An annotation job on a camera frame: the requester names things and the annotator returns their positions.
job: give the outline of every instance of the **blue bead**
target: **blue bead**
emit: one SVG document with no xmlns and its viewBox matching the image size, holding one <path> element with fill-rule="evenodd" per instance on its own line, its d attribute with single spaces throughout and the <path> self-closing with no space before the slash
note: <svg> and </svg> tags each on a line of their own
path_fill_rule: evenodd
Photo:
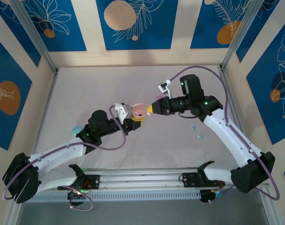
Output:
<svg viewBox="0 0 285 225">
<path fill-rule="evenodd" d="M 74 129 L 72 129 L 72 135 L 76 136 L 81 130 L 82 130 L 82 127 L 76 126 Z"/>
</svg>

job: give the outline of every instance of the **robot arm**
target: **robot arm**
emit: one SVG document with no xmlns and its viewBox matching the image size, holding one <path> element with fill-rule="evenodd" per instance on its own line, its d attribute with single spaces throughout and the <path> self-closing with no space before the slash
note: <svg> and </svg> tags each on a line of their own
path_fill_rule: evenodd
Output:
<svg viewBox="0 0 285 225">
<path fill-rule="evenodd" d="M 274 156 L 270 152 L 264 154 L 250 142 L 229 118 L 225 118 L 223 106 L 215 97 L 204 95 L 197 76 L 183 76 L 180 78 L 180 83 L 184 96 L 159 99 L 148 107 L 147 112 L 159 115 L 172 115 L 189 110 L 191 114 L 197 116 L 217 134 L 232 153 L 238 168 L 210 161 L 204 164 L 205 168 L 202 168 L 205 177 L 208 180 L 221 180 L 233 183 L 237 189 L 244 193 L 248 193 L 251 189 L 268 179 L 268 175 L 252 152 L 260 156 L 269 172 L 272 171 L 274 165 Z M 169 94 L 170 91 L 165 90 L 169 84 L 160 84 L 160 90 Z"/>
<path fill-rule="evenodd" d="M 73 158 L 90 153 L 102 144 L 101 137 L 117 132 L 120 127 L 125 135 L 128 135 L 130 131 L 136 130 L 142 125 L 144 118 L 135 117 L 135 113 L 129 105 L 115 104 L 115 109 L 118 115 L 115 120 L 108 119 L 103 110 L 95 111 L 89 118 L 88 124 L 75 138 L 56 148 L 29 157 L 24 153 L 18 154 L 2 179 L 7 185 L 19 171 L 28 166 L 8 188 L 16 203 L 23 203 L 37 192 L 50 188 L 70 185 L 73 187 L 82 186 L 87 180 L 87 176 L 77 165 L 69 165 L 61 170 L 54 170 L 54 168 Z M 86 143 L 93 144 L 95 147 L 87 146 Z M 58 151 L 43 157 L 54 150 Z M 93 185 L 98 187 L 98 182 L 95 181 Z"/>
</svg>

